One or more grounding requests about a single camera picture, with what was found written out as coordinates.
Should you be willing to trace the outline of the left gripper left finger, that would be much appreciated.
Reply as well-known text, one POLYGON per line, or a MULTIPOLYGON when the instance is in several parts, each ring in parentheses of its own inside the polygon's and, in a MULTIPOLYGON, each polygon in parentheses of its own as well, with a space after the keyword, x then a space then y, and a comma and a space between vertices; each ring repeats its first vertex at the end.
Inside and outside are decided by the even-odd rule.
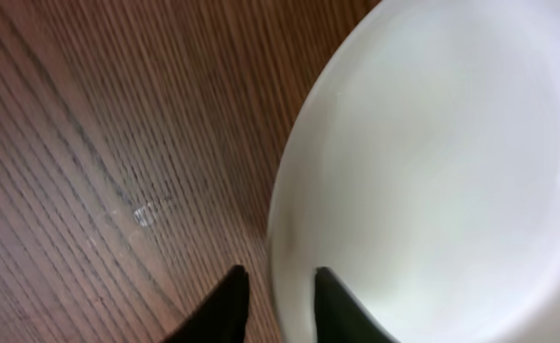
POLYGON ((243 343, 249 307, 249 274, 242 265, 234 265, 163 343, 243 343))

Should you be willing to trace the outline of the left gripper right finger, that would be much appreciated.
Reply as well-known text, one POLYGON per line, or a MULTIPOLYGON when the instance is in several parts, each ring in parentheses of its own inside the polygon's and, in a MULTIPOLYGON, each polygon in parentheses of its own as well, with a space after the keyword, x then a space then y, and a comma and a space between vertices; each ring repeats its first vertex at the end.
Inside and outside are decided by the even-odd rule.
POLYGON ((330 268, 316 269, 314 317, 318 343, 394 343, 351 297, 330 268))

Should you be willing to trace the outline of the white plate top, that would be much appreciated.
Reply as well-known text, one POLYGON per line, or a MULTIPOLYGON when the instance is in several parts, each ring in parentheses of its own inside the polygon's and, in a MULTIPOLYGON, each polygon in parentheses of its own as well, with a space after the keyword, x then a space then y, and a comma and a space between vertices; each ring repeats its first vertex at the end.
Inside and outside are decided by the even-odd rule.
POLYGON ((319 267, 400 342, 560 342, 560 1, 380 2, 297 116, 268 240, 288 342, 319 267))

